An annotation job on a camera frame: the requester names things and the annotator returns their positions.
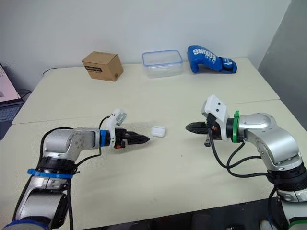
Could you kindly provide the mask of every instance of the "blue boxing glove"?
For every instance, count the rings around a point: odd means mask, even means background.
[[[233,60],[218,57],[210,50],[201,46],[193,45],[188,48],[188,60],[193,73],[198,72],[198,64],[203,64],[206,67],[223,73],[236,72],[236,63]]]

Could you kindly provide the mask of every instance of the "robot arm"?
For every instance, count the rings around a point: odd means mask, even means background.
[[[57,128],[49,131],[42,140],[37,168],[28,170],[31,177],[16,205],[13,222],[4,229],[48,230],[62,226],[70,205],[71,179],[84,161],[75,163],[81,151],[104,146],[124,148],[126,144],[141,144],[149,140],[123,128],[114,128],[126,116],[122,110],[115,110],[106,121],[105,130]]]
[[[264,113],[230,118],[227,107],[214,95],[204,103],[201,113],[206,122],[186,126],[190,132],[210,134],[210,139],[250,142],[256,148],[268,170],[268,180],[276,185],[277,194],[286,202],[307,201],[307,171],[295,139],[277,126],[275,119]]]

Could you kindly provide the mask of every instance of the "laptop screen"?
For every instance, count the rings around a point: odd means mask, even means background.
[[[20,96],[0,64],[0,103],[19,99]]]

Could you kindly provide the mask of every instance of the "label on box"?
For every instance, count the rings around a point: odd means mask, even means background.
[[[88,71],[94,71],[94,72],[102,72],[101,68],[99,67],[93,67],[93,66],[84,66],[86,70]]]

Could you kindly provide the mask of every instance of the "black floor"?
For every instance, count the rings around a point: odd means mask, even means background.
[[[269,219],[267,206],[268,200],[264,199],[91,230],[225,230],[233,225],[244,226],[238,230],[259,230],[259,221]],[[276,220],[287,226],[281,202],[277,198],[272,201],[272,210]]]

